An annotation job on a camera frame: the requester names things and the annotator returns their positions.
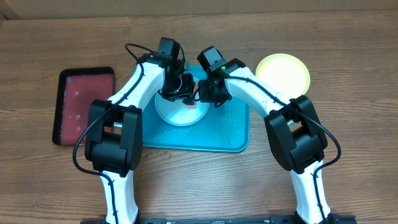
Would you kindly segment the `red black sponge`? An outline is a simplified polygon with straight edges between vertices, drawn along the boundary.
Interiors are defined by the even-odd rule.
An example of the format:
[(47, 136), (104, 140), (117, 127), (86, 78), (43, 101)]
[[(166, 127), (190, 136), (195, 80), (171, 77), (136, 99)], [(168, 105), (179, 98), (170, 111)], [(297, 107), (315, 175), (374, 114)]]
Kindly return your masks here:
[[(195, 86), (193, 88), (193, 93), (198, 89), (198, 83), (195, 83)], [(184, 99), (183, 104), (189, 108), (189, 109), (196, 109), (197, 108), (197, 102), (193, 100), (193, 95), (189, 96), (188, 98)]]

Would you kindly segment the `light blue plate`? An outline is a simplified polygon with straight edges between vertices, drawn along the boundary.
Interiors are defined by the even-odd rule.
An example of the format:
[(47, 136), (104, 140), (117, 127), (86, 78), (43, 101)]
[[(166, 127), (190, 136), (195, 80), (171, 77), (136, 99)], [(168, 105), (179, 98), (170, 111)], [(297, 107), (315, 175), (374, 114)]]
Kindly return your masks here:
[(159, 116), (174, 126), (189, 126), (204, 118), (209, 103), (194, 101), (194, 105), (186, 105), (183, 100), (174, 102), (163, 99), (158, 93), (155, 94), (155, 109)]

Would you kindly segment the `yellow-green plate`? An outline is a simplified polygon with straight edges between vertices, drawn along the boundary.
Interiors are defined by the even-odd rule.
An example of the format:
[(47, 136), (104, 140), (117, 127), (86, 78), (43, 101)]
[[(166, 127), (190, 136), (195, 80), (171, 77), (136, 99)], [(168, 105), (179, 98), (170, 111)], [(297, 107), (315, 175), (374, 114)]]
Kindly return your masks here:
[(273, 89), (297, 98), (310, 87), (310, 73), (306, 65), (289, 54), (272, 54), (262, 59), (256, 76)]

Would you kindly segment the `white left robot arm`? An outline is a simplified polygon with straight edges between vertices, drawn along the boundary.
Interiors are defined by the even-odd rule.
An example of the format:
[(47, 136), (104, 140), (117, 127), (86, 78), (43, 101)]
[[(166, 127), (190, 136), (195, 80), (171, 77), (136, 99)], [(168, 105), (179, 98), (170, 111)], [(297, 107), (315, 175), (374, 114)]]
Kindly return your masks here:
[(88, 127), (82, 136), (92, 175), (100, 176), (106, 196), (107, 214), (102, 223), (139, 223), (134, 201), (133, 172), (143, 149), (142, 112), (153, 95), (171, 102), (193, 105), (193, 76), (186, 72), (180, 44), (163, 37), (156, 51), (147, 49), (137, 57), (131, 79), (108, 100), (94, 100), (89, 108)]

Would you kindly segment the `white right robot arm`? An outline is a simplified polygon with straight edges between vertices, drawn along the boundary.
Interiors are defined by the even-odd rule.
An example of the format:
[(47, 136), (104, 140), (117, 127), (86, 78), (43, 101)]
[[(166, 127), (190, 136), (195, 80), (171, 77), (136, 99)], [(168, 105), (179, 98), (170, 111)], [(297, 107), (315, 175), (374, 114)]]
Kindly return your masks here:
[(224, 59), (214, 46), (203, 50), (197, 60), (206, 72), (198, 84), (199, 100), (219, 106), (235, 97), (254, 109), (264, 119), (272, 155), (290, 173), (299, 221), (328, 223), (331, 209), (322, 181), (328, 132), (310, 99), (279, 93), (239, 59)]

